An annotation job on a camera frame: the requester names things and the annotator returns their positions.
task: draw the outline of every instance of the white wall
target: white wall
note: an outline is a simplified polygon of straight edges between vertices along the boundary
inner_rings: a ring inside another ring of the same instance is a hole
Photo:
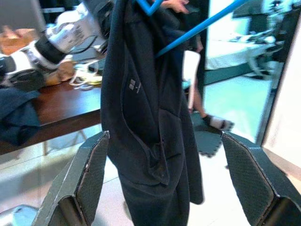
[[[210,0],[209,16],[213,16],[222,11],[233,1],[234,0]],[[230,13],[211,25],[208,29],[208,37],[210,39],[220,39],[223,35],[227,36],[233,32],[247,34],[250,18],[242,17],[232,19],[232,15],[233,13]]]
[[[263,146],[301,168],[300,20],[296,34]]]

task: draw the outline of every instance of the mirror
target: mirror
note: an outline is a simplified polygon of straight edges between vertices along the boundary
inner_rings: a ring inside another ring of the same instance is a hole
[[[209,16],[233,0],[210,0]],[[204,105],[235,123],[232,132],[261,145],[300,0],[251,0],[208,28]]]

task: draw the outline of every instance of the wooden table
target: wooden table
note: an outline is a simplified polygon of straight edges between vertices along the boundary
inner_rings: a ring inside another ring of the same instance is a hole
[[[83,91],[63,82],[42,88],[40,93],[33,101],[40,130],[22,146],[0,141],[0,155],[100,123],[101,88]]]

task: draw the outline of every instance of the white logo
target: white logo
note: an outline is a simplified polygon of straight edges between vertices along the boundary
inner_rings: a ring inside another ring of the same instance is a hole
[[[140,88],[141,88],[141,83],[139,83],[139,86],[137,87],[137,86],[135,86],[135,84],[136,84],[136,81],[135,80],[133,80],[133,79],[131,79],[131,81],[130,81],[130,84],[129,84],[129,88],[131,89],[131,90],[134,90],[134,89],[137,89],[137,92],[136,92],[136,94],[138,94],[139,93],[139,91],[140,91]]]

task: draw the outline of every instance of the black foam mat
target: black foam mat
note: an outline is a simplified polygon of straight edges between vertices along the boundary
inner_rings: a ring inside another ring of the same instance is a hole
[[[194,136],[201,155],[212,157],[222,144],[222,132],[211,126],[207,126],[199,113],[191,115]]]

